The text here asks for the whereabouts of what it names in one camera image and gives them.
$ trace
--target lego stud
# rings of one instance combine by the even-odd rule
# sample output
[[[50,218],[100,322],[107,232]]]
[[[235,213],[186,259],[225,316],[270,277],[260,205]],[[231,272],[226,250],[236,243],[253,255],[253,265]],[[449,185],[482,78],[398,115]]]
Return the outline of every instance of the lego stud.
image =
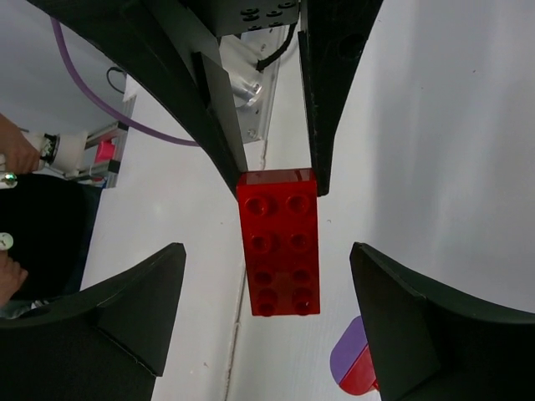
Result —
[[[293,272],[292,279],[297,284],[308,284],[310,283],[310,273],[304,268],[304,266],[300,266],[295,272]]]
[[[260,286],[268,286],[273,282],[273,274],[264,266],[257,269],[254,281]]]
[[[290,236],[289,245],[296,252],[304,252],[309,248],[310,240],[306,234],[300,232]]]
[[[256,253],[268,253],[273,248],[273,241],[269,234],[252,234],[251,248]]]
[[[273,316],[277,306],[277,294],[274,290],[261,290],[260,294],[258,294],[257,305],[258,311],[262,316]]]
[[[292,195],[286,199],[286,208],[294,215],[304,215],[310,209],[310,200],[305,195]]]
[[[293,294],[293,307],[298,315],[305,316],[310,313],[312,292],[307,288],[299,288]]]
[[[265,216],[269,212],[269,203],[261,196],[254,196],[247,199],[245,209],[253,216]]]

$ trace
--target human hand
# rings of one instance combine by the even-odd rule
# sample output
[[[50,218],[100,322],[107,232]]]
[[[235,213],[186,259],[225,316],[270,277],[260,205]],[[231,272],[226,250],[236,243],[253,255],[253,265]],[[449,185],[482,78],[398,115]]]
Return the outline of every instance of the human hand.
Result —
[[[13,261],[6,251],[0,251],[0,307],[8,303],[24,284],[26,277],[28,272]]]
[[[0,114],[0,154],[6,158],[5,170],[27,174],[38,170],[41,155],[24,138],[20,129]]]

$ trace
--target lego brick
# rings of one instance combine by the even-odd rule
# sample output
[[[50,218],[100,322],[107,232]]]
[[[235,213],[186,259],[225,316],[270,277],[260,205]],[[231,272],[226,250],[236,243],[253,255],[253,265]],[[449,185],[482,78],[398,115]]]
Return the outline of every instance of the lego brick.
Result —
[[[346,393],[352,395],[364,395],[372,390],[379,389],[368,345],[366,345],[364,351],[342,379],[340,387]]]
[[[253,315],[319,313],[317,194],[311,169],[252,171],[238,181]]]

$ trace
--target white surface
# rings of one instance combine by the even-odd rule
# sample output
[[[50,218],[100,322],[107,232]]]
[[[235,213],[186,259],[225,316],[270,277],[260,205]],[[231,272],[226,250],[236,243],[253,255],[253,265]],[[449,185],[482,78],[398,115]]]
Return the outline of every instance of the white surface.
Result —
[[[143,89],[133,118],[187,137]],[[186,274],[154,401],[224,399],[244,271],[239,238],[236,201],[204,152],[131,129],[117,187],[100,202],[83,286],[184,243]]]
[[[121,107],[121,95],[106,82],[109,61],[99,50],[64,28],[69,53],[88,86]],[[0,2],[0,113],[26,129],[76,134],[111,122],[82,94],[59,56],[50,18],[21,0]],[[120,84],[120,74],[111,77]]]
[[[358,399],[329,371],[359,313],[354,241],[535,312],[533,37],[531,0],[385,0],[319,202],[322,314],[252,317],[246,294],[229,401]],[[281,69],[275,104],[267,168],[308,165],[296,58]]]

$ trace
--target red object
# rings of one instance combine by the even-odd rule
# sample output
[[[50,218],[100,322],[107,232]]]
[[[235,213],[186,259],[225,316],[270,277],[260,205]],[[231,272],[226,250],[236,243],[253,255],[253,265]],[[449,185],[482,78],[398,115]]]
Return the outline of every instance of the red object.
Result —
[[[238,181],[253,315],[319,313],[317,197],[311,169],[253,171]]]
[[[100,161],[108,161],[114,157],[115,154],[115,145],[111,140],[104,140],[99,143],[97,148],[97,155],[94,157],[94,162],[99,163]]]
[[[379,390],[367,345],[340,382],[340,387],[351,395],[364,395],[372,390]]]

